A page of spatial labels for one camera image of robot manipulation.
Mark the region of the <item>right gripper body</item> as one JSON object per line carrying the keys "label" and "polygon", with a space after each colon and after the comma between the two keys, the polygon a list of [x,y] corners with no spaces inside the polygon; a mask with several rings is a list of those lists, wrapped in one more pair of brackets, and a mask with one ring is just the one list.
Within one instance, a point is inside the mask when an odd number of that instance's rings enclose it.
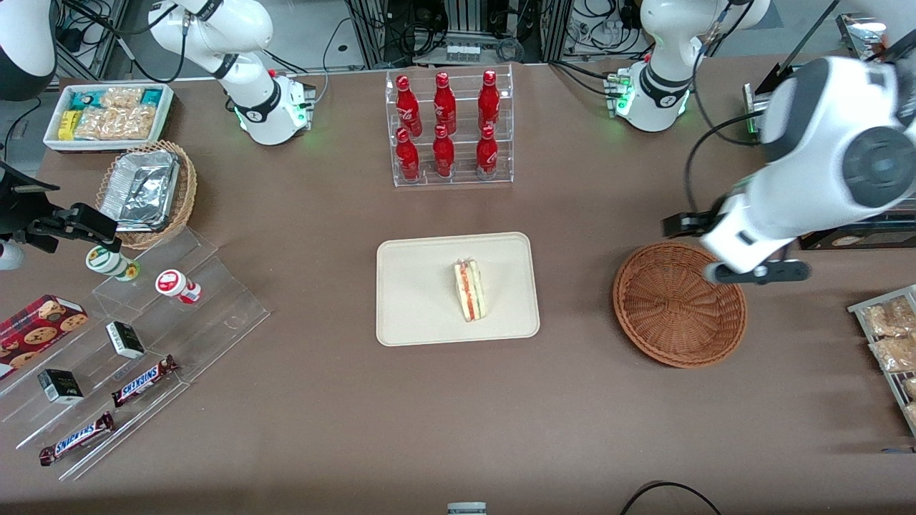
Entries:
{"label": "right gripper body", "polygon": [[47,192],[60,190],[60,186],[22,174],[7,163],[1,163],[1,167],[2,237],[10,237],[36,220],[54,214],[58,208],[48,200]]}

